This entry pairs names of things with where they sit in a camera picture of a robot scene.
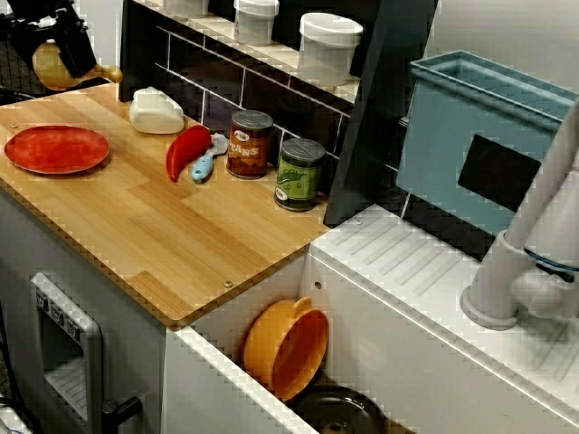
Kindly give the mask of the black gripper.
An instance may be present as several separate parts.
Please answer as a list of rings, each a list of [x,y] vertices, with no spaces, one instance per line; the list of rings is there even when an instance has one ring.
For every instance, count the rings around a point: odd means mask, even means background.
[[[46,17],[55,20],[57,28],[54,40],[60,49],[60,57],[72,77],[81,77],[95,65],[96,58],[88,36],[88,26],[81,19],[72,0],[14,0],[8,5],[8,29],[10,40],[20,55],[33,55],[45,43],[39,22]]]

